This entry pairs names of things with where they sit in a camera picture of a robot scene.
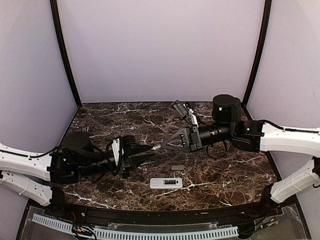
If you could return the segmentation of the white remote control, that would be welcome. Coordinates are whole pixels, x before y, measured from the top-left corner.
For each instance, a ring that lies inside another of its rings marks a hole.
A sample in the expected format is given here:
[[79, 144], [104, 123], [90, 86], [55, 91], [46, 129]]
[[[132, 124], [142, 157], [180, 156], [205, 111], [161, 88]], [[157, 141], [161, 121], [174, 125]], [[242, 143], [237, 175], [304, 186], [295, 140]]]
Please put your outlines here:
[[[164, 180], [175, 180], [174, 185], [165, 185]], [[180, 177], [166, 177], [166, 178], [151, 178], [149, 186], [154, 190], [170, 190], [170, 189], [181, 189], [183, 187], [183, 180]]]

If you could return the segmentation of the grey battery cover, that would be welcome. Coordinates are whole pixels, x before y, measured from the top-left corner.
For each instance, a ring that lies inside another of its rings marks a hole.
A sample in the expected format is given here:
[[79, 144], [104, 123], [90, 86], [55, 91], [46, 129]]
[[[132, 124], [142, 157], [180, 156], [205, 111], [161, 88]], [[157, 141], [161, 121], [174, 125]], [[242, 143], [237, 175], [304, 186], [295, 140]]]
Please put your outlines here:
[[172, 171], [183, 171], [185, 169], [184, 165], [172, 165], [171, 170]]

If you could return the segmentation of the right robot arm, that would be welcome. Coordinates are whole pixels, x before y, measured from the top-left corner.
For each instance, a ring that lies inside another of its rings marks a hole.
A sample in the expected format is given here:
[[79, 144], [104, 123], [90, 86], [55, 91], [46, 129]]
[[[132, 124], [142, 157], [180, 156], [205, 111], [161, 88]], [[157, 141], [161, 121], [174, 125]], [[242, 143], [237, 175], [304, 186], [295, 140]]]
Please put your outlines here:
[[166, 150], [195, 152], [215, 143], [230, 141], [231, 145], [247, 152], [290, 152], [310, 155], [312, 158], [296, 172], [263, 190], [255, 205], [255, 213], [266, 217], [275, 205], [320, 182], [320, 130], [319, 128], [292, 128], [269, 120], [242, 120], [241, 101], [228, 94], [212, 99], [213, 124], [198, 122], [188, 104], [179, 100], [172, 107], [183, 120], [192, 122], [161, 143]]

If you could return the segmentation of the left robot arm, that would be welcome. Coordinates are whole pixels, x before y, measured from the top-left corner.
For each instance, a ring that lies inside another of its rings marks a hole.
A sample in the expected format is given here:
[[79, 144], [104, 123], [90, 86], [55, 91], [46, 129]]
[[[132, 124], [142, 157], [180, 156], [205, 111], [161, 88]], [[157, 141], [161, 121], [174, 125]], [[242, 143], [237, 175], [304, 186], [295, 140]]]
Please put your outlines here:
[[121, 175], [130, 172], [153, 157], [156, 146], [139, 144], [132, 135], [117, 136], [102, 150], [92, 144], [83, 131], [69, 134], [60, 145], [45, 153], [29, 152], [0, 146], [0, 183], [43, 207], [49, 205], [60, 218], [67, 218], [70, 206], [64, 192], [31, 180], [42, 179], [53, 184], [78, 183], [80, 178], [94, 175]]

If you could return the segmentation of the black front rail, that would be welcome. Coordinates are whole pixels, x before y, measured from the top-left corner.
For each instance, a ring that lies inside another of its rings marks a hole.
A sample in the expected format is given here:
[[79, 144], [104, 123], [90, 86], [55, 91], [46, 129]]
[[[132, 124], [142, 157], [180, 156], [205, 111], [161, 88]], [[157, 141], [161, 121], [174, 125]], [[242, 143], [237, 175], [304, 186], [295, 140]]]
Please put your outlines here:
[[33, 200], [30, 205], [43, 210], [45, 214], [63, 220], [71, 220], [75, 216], [77, 224], [86, 226], [107, 226], [111, 223], [159, 226], [217, 222], [220, 226], [230, 224], [244, 227], [246, 225], [252, 226], [254, 220], [276, 215], [276, 210], [273, 208], [264, 209], [259, 214], [258, 207], [260, 204], [258, 202], [222, 208], [184, 211], [115, 210], [72, 203], [57, 203], [43, 207]]

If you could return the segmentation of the right black frame post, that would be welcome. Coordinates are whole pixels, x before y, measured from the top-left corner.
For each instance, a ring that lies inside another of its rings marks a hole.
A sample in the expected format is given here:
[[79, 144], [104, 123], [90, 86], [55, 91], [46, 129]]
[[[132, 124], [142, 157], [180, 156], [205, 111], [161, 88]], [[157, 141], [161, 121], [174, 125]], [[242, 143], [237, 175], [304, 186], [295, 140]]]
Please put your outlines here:
[[256, 47], [249, 79], [248, 79], [247, 86], [245, 89], [245, 93], [244, 93], [244, 96], [242, 99], [242, 107], [244, 109], [247, 107], [247, 105], [249, 103], [251, 93], [253, 91], [255, 80], [257, 77], [258, 69], [260, 66], [261, 58], [263, 55], [265, 40], [266, 40], [268, 26], [269, 26], [271, 8], [272, 8], [272, 0], [265, 0], [257, 47]]

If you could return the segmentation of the black frame post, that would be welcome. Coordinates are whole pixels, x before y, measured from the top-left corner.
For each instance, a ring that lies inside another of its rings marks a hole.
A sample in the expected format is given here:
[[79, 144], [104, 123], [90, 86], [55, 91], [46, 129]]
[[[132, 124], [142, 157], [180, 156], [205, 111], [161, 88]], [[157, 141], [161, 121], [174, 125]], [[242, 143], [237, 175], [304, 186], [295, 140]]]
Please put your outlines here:
[[272, 0], [265, 0], [257, 47], [256, 47], [249, 79], [248, 79], [247, 86], [245, 89], [245, 93], [244, 93], [244, 96], [242, 99], [242, 107], [244, 109], [247, 107], [247, 105], [249, 103], [251, 93], [253, 91], [255, 80], [257, 77], [258, 69], [260, 66], [261, 58], [263, 55], [265, 40], [266, 40], [268, 26], [269, 26], [271, 8], [272, 8]]
[[60, 19], [60, 13], [59, 13], [59, 8], [58, 8], [58, 1], [57, 0], [50, 0], [50, 9], [51, 9], [51, 15], [52, 15], [52, 20], [53, 20], [53, 25], [54, 25], [54, 30], [55, 30], [55, 35], [58, 43], [58, 48], [60, 52], [60, 56], [62, 59], [63, 67], [65, 70], [65, 74], [68, 80], [68, 84], [74, 99], [74, 102], [77, 106], [77, 108], [80, 108], [82, 106], [82, 101], [76, 86], [76, 82], [74, 79], [74, 75], [72, 72], [69, 56], [67, 53], [67, 48], [65, 44], [65, 39], [63, 35], [63, 28], [61, 24], [61, 19]]

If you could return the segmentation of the left black frame post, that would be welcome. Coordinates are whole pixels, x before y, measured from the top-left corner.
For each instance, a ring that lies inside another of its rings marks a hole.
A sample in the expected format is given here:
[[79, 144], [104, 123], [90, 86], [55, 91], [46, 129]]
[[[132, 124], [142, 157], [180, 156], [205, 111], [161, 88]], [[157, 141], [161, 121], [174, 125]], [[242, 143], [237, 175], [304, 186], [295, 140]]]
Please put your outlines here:
[[65, 70], [65, 74], [68, 80], [68, 84], [74, 99], [74, 102], [77, 106], [77, 108], [80, 108], [82, 106], [82, 101], [76, 86], [76, 82], [74, 79], [74, 75], [72, 72], [69, 56], [67, 53], [67, 48], [65, 44], [65, 39], [63, 35], [63, 28], [61, 24], [61, 19], [60, 19], [60, 13], [59, 13], [59, 8], [58, 8], [58, 1], [57, 0], [50, 0], [50, 9], [51, 9], [51, 15], [52, 15], [52, 20], [53, 20], [53, 25], [54, 25], [54, 30], [55, 30], [55, 35], [58, 43], [58, 48], [60, 52], [60, 56], [62, 59], [63, 67]]

